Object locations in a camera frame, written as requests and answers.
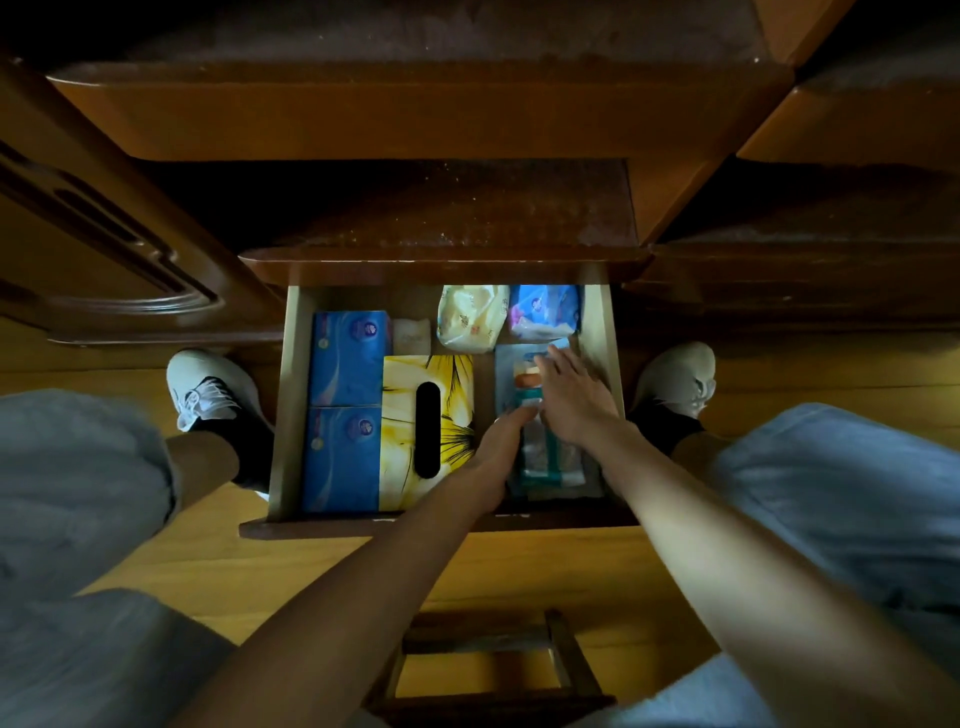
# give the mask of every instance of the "cabinet door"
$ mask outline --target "cabinet door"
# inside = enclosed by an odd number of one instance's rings
[[[279,337],[279,299],[46,81],[4,61],[0,85],[0,313],[64,341]]]

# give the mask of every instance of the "drawer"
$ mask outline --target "drawer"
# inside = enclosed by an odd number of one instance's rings
[[[276,407],[276,445],[266,519],[242,523],[240,535],[254,539],[303,539],[365,536],[389,527],[399,513],[303,514],[300,511],[301,466],[307,415],[307,378],[311,328],[318,310],[386,310],[394,318],[430,319],[437,315],[439,285],[388,285],[305,288],[288,291],[287,315]],[[583,287],[581,331],[573,345],[611,387],[623,412],[623,386],[617,356],[610,287]],[[504,329],[499,343],[516,339]],[[434,339],[434,353],[447,350]],[[493,353],[473,357],[474,431],[477,441],[494,420]],[[588,476],[600,477],[588,468]],[[586,528],[635,525],[630,510],[607,491],[602,498],[527,501],[507,498],[482,517],[476,531]]]

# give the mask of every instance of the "wooden stool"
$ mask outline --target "wooden stool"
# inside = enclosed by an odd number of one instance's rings
[[[565,726],[616,703],[604,695],[584,653],[563,616],[544,615],[545,624],[512,632],[472,632],[412,627],[367,693],[364,708],[394,728],[405,726]],[[516,694],[479,692],[464,695],[395,697],[407,655],[450,652],[529,652],[548,649],[559,688]]]

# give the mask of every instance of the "blue tissue box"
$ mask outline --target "blue tissue box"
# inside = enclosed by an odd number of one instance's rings
[[[313,318],[311,407],[379,406],[383,357],[393,353],[386,311],[321,311]]]
[[[380,407],[309,410],[303,448],[303,511],[379,510],[380,418]]]

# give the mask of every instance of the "blue package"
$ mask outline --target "blue package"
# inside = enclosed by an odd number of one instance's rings
[[[379,407],[309,410],[303,448],[303,511],[379,510],[380,415]]]
[[[386,311],[315,314],[311,351],[311,407],[379,406],[383,357],[394,352]]]
[[[570,336],[580,324],[575,285],[515,285],[510,289],[510,331],[519,339]]]

